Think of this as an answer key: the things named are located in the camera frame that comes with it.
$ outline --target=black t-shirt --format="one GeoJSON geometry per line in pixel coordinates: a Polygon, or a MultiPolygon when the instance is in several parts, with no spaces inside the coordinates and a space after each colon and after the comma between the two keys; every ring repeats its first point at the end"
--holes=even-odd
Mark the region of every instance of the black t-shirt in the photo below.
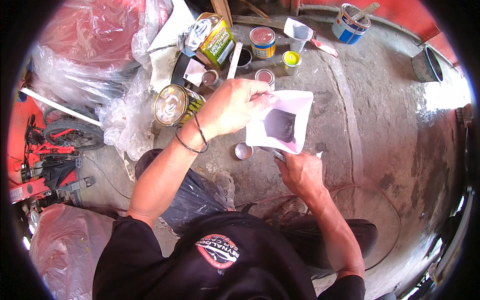
{"type": "MultiPolygon", "coordinates": [[[[98,261],[94,299],[316,299],[305,264],[288,241],[240,212],[196,220],[166,258],[152,229],[121,218],[98,261]]],[[[318,299],[363,299],[358,276],[318,299]]]]}

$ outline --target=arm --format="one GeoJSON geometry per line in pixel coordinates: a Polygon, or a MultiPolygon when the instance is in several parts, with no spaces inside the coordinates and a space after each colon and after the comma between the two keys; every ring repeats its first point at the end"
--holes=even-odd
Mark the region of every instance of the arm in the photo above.
{"type": "Polygon", "coordinates": [[[337,271],[337,280],[348,275],[363,278],[365,264],[360,246],[338,211],[322,180],[322,161],[304,152],[285,153],[287,163],[275,159],[283,182],[302,199],[317,219],[324,237],[328,261],[337,271]]]}
{"type": "MultiPolygon", "coordinates": [[[[265,82],[248,79],[227,80],[198,112],[200,127],[207,141],[217,135],[236,132],[259,110],[277,101],[265,82]]],[[[195,119],[190,119],[179,132],[180,139],[190,148],[200,150],[204,142],[195,119]]],[[[197,157],[177,138],[155,158],[139,178],[133,190],[127,215],[154,227],[155,220],[170,206],[190,165],[197,157]]]]}

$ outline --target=fingernail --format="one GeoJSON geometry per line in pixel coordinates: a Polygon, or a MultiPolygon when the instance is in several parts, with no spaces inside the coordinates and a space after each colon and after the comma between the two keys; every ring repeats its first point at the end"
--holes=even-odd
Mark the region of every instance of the fingernail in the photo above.
{"type": "Polygon", "coordinates": [[[270,95],[270,97],[268,98],[268,103],[270,104],[275,104],[277,101],[278,101],[278,97],[275,95],[270,95]]]}

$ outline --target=shirt sleeve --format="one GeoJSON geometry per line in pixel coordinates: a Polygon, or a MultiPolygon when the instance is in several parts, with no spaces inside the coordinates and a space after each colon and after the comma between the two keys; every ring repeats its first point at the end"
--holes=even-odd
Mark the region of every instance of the shirt sleeve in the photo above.
{"type": "Polygon", "coordinates": [[[340,278],[318,295],[318,300],[363,300],[364,298],[365,282],[357,275],[340,278]]]}
{"type": "Polygon", "coordinates": [[[98,260],[93,298],[141,298],[167,260],[145,222],[120,217],[113,222],[112,236],[98,260]]]}

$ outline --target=blue and white paint can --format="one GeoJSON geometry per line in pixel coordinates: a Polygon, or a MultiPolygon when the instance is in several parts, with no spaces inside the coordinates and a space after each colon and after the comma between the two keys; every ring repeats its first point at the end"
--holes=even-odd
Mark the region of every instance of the blue and white paint can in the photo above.
{"type": "Polygon", "coordinates": [[[351,17],[358,12],[360,12],[358,7],[343,3],[335,22],[332,24],[333,34],[349,45],[355,44],[372,24],[367,16],[354,21],[351,17]]]}

